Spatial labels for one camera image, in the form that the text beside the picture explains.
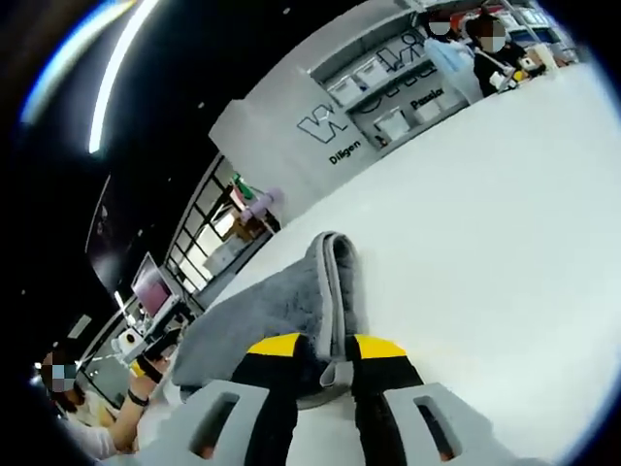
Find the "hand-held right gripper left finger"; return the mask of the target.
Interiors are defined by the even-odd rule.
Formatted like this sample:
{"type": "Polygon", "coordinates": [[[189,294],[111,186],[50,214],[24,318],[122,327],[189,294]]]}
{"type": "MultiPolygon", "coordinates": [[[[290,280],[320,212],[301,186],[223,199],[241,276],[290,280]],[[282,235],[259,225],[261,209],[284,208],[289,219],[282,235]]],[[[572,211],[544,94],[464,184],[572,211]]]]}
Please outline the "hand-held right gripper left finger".
{"type": "Polygon", "coordinates": [[[300,333],[266,338],[230,381],[189,396],[144,448],[146,465],[283,465],[298,419],[311,345],[300,333]]]}

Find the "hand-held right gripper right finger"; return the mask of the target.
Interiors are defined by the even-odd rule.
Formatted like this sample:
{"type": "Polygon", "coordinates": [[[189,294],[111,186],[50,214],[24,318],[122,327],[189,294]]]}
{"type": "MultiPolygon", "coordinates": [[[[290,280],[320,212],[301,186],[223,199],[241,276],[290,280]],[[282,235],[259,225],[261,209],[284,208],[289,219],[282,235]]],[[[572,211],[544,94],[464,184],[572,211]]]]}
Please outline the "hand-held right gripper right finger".
{"type": "Polygon", "coordinates": [[[526,465],[491,422],[440,383],[425,383],[398,345],[350,338],[355,423],[368,465],[526,465]]]}

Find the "person's left hand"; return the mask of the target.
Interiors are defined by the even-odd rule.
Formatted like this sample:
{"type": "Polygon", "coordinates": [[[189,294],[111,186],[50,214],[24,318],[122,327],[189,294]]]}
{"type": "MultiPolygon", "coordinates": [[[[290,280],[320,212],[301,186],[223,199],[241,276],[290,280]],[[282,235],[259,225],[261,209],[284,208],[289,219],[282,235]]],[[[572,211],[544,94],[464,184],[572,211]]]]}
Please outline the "person's left hand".
{"type": "Polygon", "coordinates": [[[136,359],[141,368],[145,371],[142,377],[135,377],[130,382],[130,387],[139,394],[151,393],[154,388],[161,382],[166,370],[169,366],[168,359],[162,359],[158,362],[148,362],[144,357],[136,359]]]}

